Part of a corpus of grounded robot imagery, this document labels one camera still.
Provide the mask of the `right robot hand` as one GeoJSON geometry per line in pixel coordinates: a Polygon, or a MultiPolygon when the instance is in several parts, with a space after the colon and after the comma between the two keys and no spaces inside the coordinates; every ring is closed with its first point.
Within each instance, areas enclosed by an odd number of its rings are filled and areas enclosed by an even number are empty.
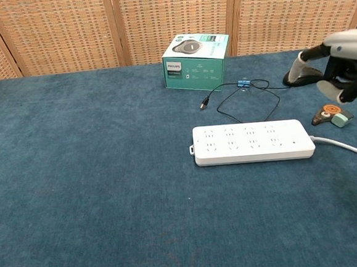
{"type": "Polygon", "coordinates": [[[282,80],[285,86],[316,84],[339,104],[357,99],[357,28],[333,33],[302,50],[282,80]]]}

